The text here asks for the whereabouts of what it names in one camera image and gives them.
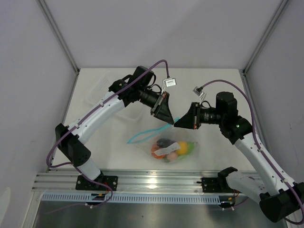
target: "clear plastic container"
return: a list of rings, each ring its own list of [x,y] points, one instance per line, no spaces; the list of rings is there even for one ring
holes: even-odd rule
[[[107,71],[100,76],[100,79],[92,87],[89,93],[86,95],[86,101],[90,105],[97,104],[108,92],[110,85],[118,79],[122,79],[124,76],[118,73]],[[129,104],[126,108],[116,113],[115,116],[122,118],[124,120],[137,122],[143,115],[143,104],[140,102],[135,102]]]

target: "green fruit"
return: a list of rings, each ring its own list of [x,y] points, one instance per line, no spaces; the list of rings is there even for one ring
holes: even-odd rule
[[[181,159],[184,159],[185,157],[187,157],[188,155],[187,154],[184,154],[184,155],[180,155],[178,156],[177,160],[181,160]]]
[[[188,144],[188,150],[186,154],[190,154],[194,150],[195,144],[193,142],[187,142],[187,144]]]

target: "metal frame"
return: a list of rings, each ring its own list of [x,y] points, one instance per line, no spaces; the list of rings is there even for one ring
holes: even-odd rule
[[[253,99],[252,93],[251,93],[250,88],[249,88],[248,80],[244,76],[244,73],[243,73],[242,70],[239,70],[239,73],[241,75],[241,79],[242,79],[243,87],[244,87],[244,90],[245,90],[245,94],[249,98],[250,103],[252,105],[253,114],[255,116],[255,124],[256,124],[257,134],[258,134],[260,140],[262,141],[263,145],[265,146],[265,148],[267,150],[269,150],[268,143],[267,143],[267,140],[266,140],[266,137],[265,137],[265,133],[263,131],[261,120],[259,118],[259,114],[258,114],[258,111],[257,111],[257,106],[255,104],[255,101]]]
[[[257,44],[253,54],[251,55],[248,63],[244,69],[244,75],[246,76],[250,67],[258,57],[258,54],[261,52],[262,48],[264,47],[265,43],[268,41],[271,33],[273,32],[274,28],[278,24],[280,18],[282,17],[284,11],[286,10],[288,3],[290,0],[282,0],[279,7],[276,9],[275,14],[273,15],[272,19],[270,20],[266,30],[264,31],[259,43]]]
[[[67,43],[65,42],[45,0],[36,0],[44,14],[50,28],[52,29],[54,36],[56,37],[59,45],[61,46],[64,54],[66,55],[71,67],[76,73],[76,78],[73,84],[72,91],[69,96],[69,100],[66,106],[65,114],[62,121],[65,121],[67,110],[69,108],[72,95],[76,86],[78,79],[79,68],[72,56]],[[261,37],[257,47],[255,48],[250,60],[248,61],[245,69],[240,70],[240,75],[244,85],[245,92],[249,97],[253,108],[254,115],[256,117],[257,131],[263,142],[264,146],[268,148],[266,139],[264,137],[262,125],[258,116],[258,111],[255,106],[254,99],[252,97],[246,75],[261,52],[268,38],[270,37],[272,31],[277,25],[279,19],[281,18],[284,10],[288,6],[290,0],[282,0],[279,7],[277,8],[273,18],[269,22],[263,36]],[[146,194],[146,195],[176,195],[180,198],[183,196],[202,196],[202,187],[197,184],[196,181],[200,181],[201,177],[216,177],[218,171],[130,171],[130,170],[119,170],[119,171],[107,171],[104,173],[106,175],[117,175],[119,177],[118,191],[116,193],[120,194]],[[244,172],[247,176],[254,177],[255,180],[260,181],[260,177],[256,172]],[[38,211],[38,207],[43,196],[43,193],[48,192],[69,192],[74,194],[75,182],[77,179],[78,172],[72,169],[60,169],[60,170],[47,170],[46,173],[38,173],[35,179],[35,183],[32,189],[32,200],[29,205],[25,221],[23,224],[24,228],[31,228],[34,225],[35,217]]]
[[[77,67],[77,64],[74,60],[74,57],[72,56],[72,54],[71,54],[71,52],[70,52],[70,50],[67,46],[67,43],[65,42],[65,40],[64,40],[64,38],[63,38],[59,28],[58,28],[58,25],[55,22],[52,14],[51,14],[51,11],[48,8],[47,3],[45,2],[45,0],[36,0],[36,2],[40,6],[43,15],[45,16],[50,28],[52,29],[52,31],[54,33],[54,36],[56,37],[56,39],[57,39],[59,45],[61,46],[64,54],[66,55],[71,67],[74,69],[75,73],[78,74],[79,68]]]

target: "metal floor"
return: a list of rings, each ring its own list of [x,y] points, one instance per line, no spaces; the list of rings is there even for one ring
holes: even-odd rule
[[[286,228],[272,223],[259,206],[247,200],[235,211],[213,205],[107,203],[89,209],[73,206],[46,212],[74,202],[42,201],[35,228]]]

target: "white cable clip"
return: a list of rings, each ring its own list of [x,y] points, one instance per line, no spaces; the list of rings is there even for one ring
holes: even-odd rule
[[[162,81],[161,93],[165,91],[167,87],[176,86],[175,78],[166,78]]]

